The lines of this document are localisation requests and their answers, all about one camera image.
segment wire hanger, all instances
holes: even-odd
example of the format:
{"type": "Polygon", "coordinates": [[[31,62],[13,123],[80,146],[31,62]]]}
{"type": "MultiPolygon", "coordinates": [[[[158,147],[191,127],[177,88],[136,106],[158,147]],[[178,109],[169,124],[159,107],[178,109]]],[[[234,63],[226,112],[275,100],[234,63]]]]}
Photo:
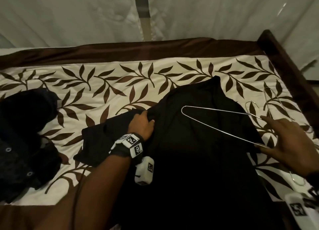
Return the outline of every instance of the wire hanger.
{"type": "MultiPolygon", "coordinates": [[[[292,122],[293,119],[290,117],[289,113],[287,112],[287,110],[285,109],[284,105],[282,104],[282,102],[281,102],[280,99],[278,98],[277,94],[276,94],[276,93],[273,91],[273,89],[271,89],[270,87],[266,86],[265,89],[266,89],[266,88],[269,88],[269,89],[273,92],[273,94],[274,94],[275,97],[277,98],[278,102],[281,104],[282,108],[283,108],[283,109],[285,110],[285,112],[287,113],[287,115],[288,115],[290,121],[292,122]]],[[[270,112],[270,109],[269,109],[268,100],[267,100],[267,97],[266,97],[266,90],[265,90],[265,89],[264,89],[264,96],[265,96],[265,100],[266,100],[267,110],[268,110],[268,112],[269,112],[269,114],[270,114],[270,117],[272,118],[272,115],[271,115],[271,112],[270,112]]],[[[294,179],[293,174],[291,173],[291,171],[289,171],[289,173],[290,173],[290,176],[291,176],[291,179],[293,180],[293,182],[296,183],[298,186],[304,186],[304,185],[306,184],[305,178],[302,178],[302,179],[303,179],[303,183],[300,184],[299,182],[297,182],[297,181],[294,179]]]]}
{"type": "Polygon", "coordinates": [[[227,110],[221,110],[221,109],[215,109],[215,108],[203,108],[203,107],[194,107],[194,106],[184,106],[184,107],[181,108],[181,113],[184,114],[186,117],[189,117],[190,119],[193,119],[193,120],[195,120],[195,121],[197,121],[197,122],[199,122],[199,123],[202,123],[202,124],[204,124],[204,125],[206,125],[206,126],[208,126],[208,127],[210,127],[210,128],[216,129],[216,130],[218,130],[218,131],[220,131],[220,132],[222,132],[222,133],[225,133],[225,134],[227,134],[227,135],[233,136],[233,137],[235,137],[235,138],[238,138],[238,139],[244,140],[244,141],[246,141],[246,142],[249,142],[249,143],[252,143],[252,144],[255,144],[255,145],[259,145],[259,146],[262,146],[262,147],[265,147],[265,148],[269,148],[269,147],[267,147],[267,146],[264,145],[264,144],[251,142],[251,141],[249,141],[249,140],[247,140],[247,139],[243,139],[243,138],[240,138],[240,137],[238,137],[238,136],[232,135],[232,134],[227,133],[227,132],[225,132],[225,131],[222,131],[222,130],[220,130],[220,129],[214,128],[214,127],[212,127],[212,126],[210,126],[210,125],[208,125],[208,124],[205,124],[205,123],[203,123],[203,122],[201,122],[201,121],[199,121],[199,120],[197,120],[197,119],[194,119],[194,118],[188,116],[187,114],[185,114],[185,113],[183,112],[183,108],[185,108],[185,107],[208,109],[208,110],[215,110],[215,111],[222,111],[222,112],[229,112],[229,113],[246,114],[246,115],[251,115],[251,116],[254,116],[254,117],[257,117],[257,118],[261,119],[260,117],[258,117],[258,116],[256,116],[256,115],[253,115],[253,114],[251,114],[251,113],[241,113],[241,112],[233,112],[233,111],[227,111],[227,110]]]}

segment bed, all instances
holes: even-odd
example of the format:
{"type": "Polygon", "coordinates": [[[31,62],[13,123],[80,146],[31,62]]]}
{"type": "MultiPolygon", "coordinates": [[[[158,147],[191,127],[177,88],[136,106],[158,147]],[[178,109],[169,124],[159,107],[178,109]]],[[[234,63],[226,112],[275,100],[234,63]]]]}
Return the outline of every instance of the bed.
{"type": "MultiPolygon", "coordinates": [[[[221,77],[225,95],[246,111],[291,117],[319,145],[319,98],[270,31],[257,42],[195,38],[23,50],[0,56],[0,69],[0,99],[37,87],[61,99],[58,116],[40,134],[54,142],[62,157],[59,172],[46,186],[0,206],[1,229],[33,229],[76,187],[86,167],[73,160],[82,150],[83,128],[132,108],[148,109],[170,90],[215,75],[221,77]]],[[[252,120],[264,143],[273,147],[273,131],[252,120]]],[[[293,191],[307,194],[309,184],[300,186],[303,179],[293,175],[296,184],[283,165],[263,154],[248,157],[287,228],[293,228],[282,200],[293,191]]],[[[85,175],[93,170],[87,168],[85,175]]]]}

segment black cable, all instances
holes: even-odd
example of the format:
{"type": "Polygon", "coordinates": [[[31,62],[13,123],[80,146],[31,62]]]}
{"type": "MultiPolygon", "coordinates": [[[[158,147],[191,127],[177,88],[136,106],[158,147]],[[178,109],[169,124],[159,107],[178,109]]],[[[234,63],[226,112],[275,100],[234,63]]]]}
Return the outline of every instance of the black cable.
{"type": "Polygon", "coordinates": [[[71,230],[75,230],[75,211],[78,205],[78,197],[80,196],[80,192],[82,189],[82,180],[84,178],[84,172],[86,171],[86,168],[83,170],[81,174],[81,178],[79,180],[78,188],[74,196],[74,202],[73,202],[73,207],[72,207],[72,212],[71,212],[71,230]]]}

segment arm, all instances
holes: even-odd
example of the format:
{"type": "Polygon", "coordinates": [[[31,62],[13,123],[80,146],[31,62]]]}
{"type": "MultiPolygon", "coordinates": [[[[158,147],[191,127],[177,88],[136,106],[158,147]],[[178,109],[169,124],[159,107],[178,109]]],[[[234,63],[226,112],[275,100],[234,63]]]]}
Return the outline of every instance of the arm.
{"type": "Polygon", "coordinates": [[[260,151],[289,166],[293,172],[306,178],[313,187],[319,187],[319,154],[314,143],[296,122],[273,120],[261,116],[276,132],[278,141],[273,149],[260,146],[260,151]]]}
{"type": "MultiPolygon", "coordinates": [[[[134,116],[128,133],[137,133],[147,140],[153,128],[154,121],[148,122],[147,111],[144,111],[134,116]]],[[[75,229],[104,229],[130,162],[130,157],[110,155],[82,183],[75,211],[75,229]]],[[[73,191],[62,198],[36,230],[69,230],[75,194],[73,191]]]]}

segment white curtain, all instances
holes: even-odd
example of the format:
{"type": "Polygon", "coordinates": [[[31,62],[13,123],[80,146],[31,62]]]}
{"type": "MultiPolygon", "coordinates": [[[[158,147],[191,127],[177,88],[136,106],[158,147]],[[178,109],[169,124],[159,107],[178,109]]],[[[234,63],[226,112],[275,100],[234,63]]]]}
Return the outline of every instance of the white curtain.
{"type": "Polygon", "coordinates": [[[0,48],[142,40],[135,0],[0,0],[0,48]]]}
{"type": "Polygon", "coordinates": [[[299,68],[319,56],[319,0],[149,0],[152,40],[257,40],[270,29],[299,68]]]}

